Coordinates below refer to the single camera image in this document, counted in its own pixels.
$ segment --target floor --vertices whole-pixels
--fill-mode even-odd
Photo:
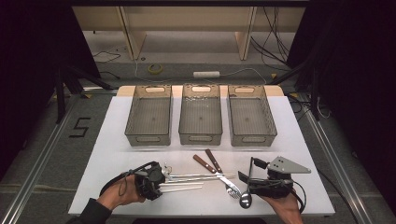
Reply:
[[[265,66],[262,55],[252,46],[247,60],[241,61],[232,33],[149,32],[136,61],[129,58],[121,32],[84,34],[92,55],[95,55],[102,80],[113,86],[152,82],[177,84],[192,79],[194,71],[220,71],[223,75],[239,71],[221,80],[201,80],[203,82],[263,84],[264,79],[269,82],[288,69],[278,61],[269,59],[265,59],[265,63],[275,68]],[[255,33],[253,37],[263,43],[267,35]],[[281,34],[281,37],[289,49],[294,34]],[[266,48],[281,57],[274,38],[269,39]],[[158,76],[148,74],[147,69],[151,64],[163,65],[163,72]],[[19,211],[14,218],[17,223],[65,223],[70,218],[68,208],[91,155],[108,104],[115,95],[114,91],[97,90],[89,81],[81,80],[81,83],[87,90],[85,95],[80,97],[66,94],[68,112],[62,125],[55,124],[56,98],[49,99],[35,131],[27,139],[25,150],[21,151],[1,180],[2,220],[15,205],[18,208],[12,211]],[[293,83],[294,80],[290,79],[280,86],[288,93],[294,91]],[[298,93],[296,97],[307,101],[309,95]],[[343,191],[350,204],[355,205],[352,211],[358,221],[396,223],[396,217],[364,171],[359,159],[354,157],[353,150],[332,114],[327,118],[329,111],[322,109],[322,117],[317,122],[305,107],[295,103],[291,103],[291,106],[296,112],[296,119],[317,168]],[[325,106],[325,100],[321,101],[321,106]],[[74,129],[80,118],[89,118],[81,119],[79,123],[89,127],[89,130],[83,138],[71,138],[71,135],[81,134],[81,130]],[[340,194],[325,177],[322,182],[336,213],[331,217],[304,217],[304,223],[353,223],[352,213]],[[31,192],[21,195],[23,188],[31,189]],[[280,223],[277,217],[263,219],[267,223]],[[132,221],[129,217],[112,217],[108,223]]]

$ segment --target person's left hand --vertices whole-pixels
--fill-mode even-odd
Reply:
[[[146,198],[139,195],[134,184],[134,175],[128,175],[110,186],[96,201],[109,210],[114,210],[119,205],[129,203],[143,203]]]

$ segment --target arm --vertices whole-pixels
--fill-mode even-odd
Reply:
[[[273,199],[260,196],[267,201],[274,209],[276,214],[286,224],[302,224],[300,210],[297,199],[291,193],[285,198]]]
[[[105,223],[111,212],[120,205],[142,203],[146,199],[140,196],[134,185],[134,175],[129,175],[110,186],[97,200],[90,199],[79,217],[71,218],[67,224]]]

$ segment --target tape roll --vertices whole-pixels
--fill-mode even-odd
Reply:
[[[152,64],[148,67],[148,72],[152,75],[158,75],[163,71],[161,64]]]

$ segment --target brown wooden handle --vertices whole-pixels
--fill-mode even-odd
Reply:
[[[208,148],[207,150],[205,150],[207,156],[209,157],[209,159],[212,161],[213,165],[216,167],[216,170],[218,170],[219,173],[222,173],[222,170],[218,164],[218,162],[216,161],[215,157],[212,154],[212,151]]]
[[[202,166],[204,166],[208,171],[210,171],[212,174],[216,173],[216,169],[211,167],[209,164],[207,164],[206,161],[202,160],[201,157],[199,157],[198,155],[194,155],[193,158],[198,161]]]

